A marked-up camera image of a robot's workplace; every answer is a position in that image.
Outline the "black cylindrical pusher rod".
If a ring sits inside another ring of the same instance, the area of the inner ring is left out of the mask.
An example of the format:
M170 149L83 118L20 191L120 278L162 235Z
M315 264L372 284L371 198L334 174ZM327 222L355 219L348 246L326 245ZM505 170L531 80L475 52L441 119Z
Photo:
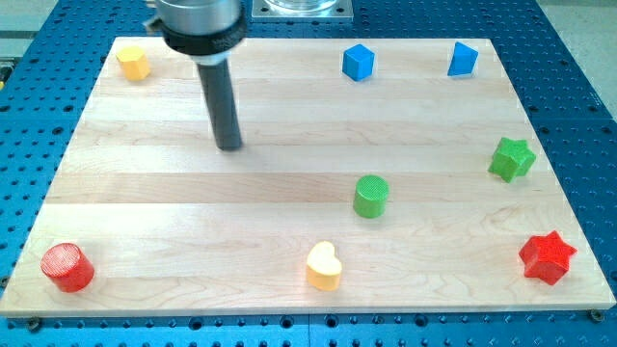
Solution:
M217 65L198 65L198 73L215 144L221 150L242 147L228 60Z

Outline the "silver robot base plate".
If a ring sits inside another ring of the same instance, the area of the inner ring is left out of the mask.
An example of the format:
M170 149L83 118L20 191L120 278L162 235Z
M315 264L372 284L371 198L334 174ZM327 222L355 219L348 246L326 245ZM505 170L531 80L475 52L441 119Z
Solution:
M346 21L354 18L352 0L252 0L251 18L258 22Z

